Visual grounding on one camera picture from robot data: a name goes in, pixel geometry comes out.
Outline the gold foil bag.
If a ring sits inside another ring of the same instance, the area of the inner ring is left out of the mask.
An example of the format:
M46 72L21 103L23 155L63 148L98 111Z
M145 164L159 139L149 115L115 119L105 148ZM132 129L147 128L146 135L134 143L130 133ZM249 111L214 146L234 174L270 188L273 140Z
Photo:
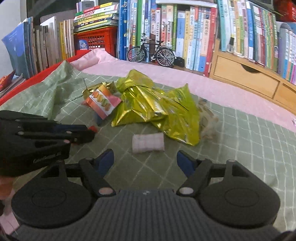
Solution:
M121 93L112 127L151 123L169 138L195 146L200 141L200 112L189 87L163 90L148 76L133 69L115 84Z

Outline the pink macaron snack packet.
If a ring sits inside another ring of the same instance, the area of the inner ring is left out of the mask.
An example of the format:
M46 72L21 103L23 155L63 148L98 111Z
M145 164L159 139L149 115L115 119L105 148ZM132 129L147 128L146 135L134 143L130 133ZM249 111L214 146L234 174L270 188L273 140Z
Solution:
M121 103L121 99L110 93L104 86L95 90L85 101L102 120L106 119Z

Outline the row of upright books centre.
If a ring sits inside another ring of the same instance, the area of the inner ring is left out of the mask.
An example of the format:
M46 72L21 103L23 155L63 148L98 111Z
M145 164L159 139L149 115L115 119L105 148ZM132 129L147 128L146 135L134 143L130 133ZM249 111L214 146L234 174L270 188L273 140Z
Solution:
M209 76L217 34L217 1L119 1L116 56L127 59L142 33L163 41L176 56L173 66Z

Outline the stack of books on crate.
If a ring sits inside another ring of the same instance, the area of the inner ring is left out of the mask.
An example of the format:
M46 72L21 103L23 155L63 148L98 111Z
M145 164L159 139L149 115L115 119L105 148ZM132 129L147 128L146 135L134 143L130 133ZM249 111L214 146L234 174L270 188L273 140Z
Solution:
M77 13L73 21L74 33L118 26L119 9L119 3L109 2Z

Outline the row of books on shelf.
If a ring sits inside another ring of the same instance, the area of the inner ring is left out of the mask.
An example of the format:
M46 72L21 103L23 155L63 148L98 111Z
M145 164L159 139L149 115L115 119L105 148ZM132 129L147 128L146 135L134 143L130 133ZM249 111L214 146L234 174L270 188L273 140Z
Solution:
M295 1L217 1L220 50L295 84Z

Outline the green checked blanket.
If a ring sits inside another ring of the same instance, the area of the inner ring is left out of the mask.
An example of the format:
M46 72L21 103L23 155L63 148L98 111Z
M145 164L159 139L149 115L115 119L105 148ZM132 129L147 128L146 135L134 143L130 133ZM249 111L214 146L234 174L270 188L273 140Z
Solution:
M94 126L95 111L83 104L82 92L115 76L80 72L62 64L43 82L8 100L2 110L42 115L63 124ZM280 197L275 222L279 230L295 228L295 133L258 116L209 103L217 114L215 136L189 146L161 133L150 123L111 126L106 118L97 126L94 140L73 145L67 164L95 157L107 149L114 152L114 165L106 180L117 190L134 188L175 188L185 180L177 166L179 150L215 163L237 159L272 187Z

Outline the red tray edge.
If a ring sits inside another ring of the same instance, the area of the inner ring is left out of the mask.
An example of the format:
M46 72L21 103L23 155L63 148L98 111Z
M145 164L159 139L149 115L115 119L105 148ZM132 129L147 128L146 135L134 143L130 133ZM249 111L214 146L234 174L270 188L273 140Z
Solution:
M8 92L6 95L1 97L0 105L3 105L9 99L17 95L18 93L22 92L23 90L29 88L32 85L42 82L48 75L50 75L54 70L56 70L62 62L52 65L51 67L47 68L46 70L41 71L37 75L33 76L32 78L25 80L23 83L19 84L13 90Z

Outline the pink white folded cloth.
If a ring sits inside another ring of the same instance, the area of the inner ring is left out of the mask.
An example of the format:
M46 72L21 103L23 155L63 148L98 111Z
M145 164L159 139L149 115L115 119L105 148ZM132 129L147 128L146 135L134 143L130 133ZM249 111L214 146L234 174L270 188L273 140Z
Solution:
M163 133L133 135L132 137L132 152L135 154L164 150L165 142Z

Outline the pink bed sheet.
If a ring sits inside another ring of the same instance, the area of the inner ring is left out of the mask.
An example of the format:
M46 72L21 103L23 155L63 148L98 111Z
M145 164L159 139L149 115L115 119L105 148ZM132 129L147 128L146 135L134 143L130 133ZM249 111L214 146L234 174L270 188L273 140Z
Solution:
M272 121L295 131L295 115L276 104L239 87L182 70L165 68L147 63L118 60L102 49L95 49L82 57L77 56L71 65L89 74L125 77L135 69L155 83L177 88L189 85L190 92L210 102L241 110L256 117Z

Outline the left leaning book row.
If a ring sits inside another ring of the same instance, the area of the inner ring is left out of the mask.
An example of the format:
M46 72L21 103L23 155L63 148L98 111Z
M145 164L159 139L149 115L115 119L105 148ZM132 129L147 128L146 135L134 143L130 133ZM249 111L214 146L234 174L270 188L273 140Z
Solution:
M1 40L14 75L29 79L75 55L74 20L52 16L40 25L26 18Z

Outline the wooden drawer shelf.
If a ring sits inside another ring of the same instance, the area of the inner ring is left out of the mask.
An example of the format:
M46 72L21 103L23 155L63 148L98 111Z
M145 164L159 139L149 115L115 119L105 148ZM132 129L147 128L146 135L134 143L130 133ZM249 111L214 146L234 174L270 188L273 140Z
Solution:
M252 92L295 114L295 85L274 71L219 50L215 40L210 78Z

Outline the miniature black bicycle model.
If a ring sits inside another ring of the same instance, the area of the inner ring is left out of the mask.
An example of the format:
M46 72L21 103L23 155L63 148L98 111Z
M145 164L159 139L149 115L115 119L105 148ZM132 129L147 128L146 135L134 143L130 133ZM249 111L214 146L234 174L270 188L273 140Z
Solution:
M131 47L127 52L127 59L130 62L143 62L144 60L156 62L163 67L173 67L176 56L169 47L162 45L163 41L148 38L145 33L140 37L140 45Z

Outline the red plastic crate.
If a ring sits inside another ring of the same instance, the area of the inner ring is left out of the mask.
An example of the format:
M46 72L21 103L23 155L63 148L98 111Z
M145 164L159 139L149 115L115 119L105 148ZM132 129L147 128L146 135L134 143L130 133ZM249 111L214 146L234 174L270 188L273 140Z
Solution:
M75 53L82 50L104 49L116 57L117 27L110 26L74 34Z

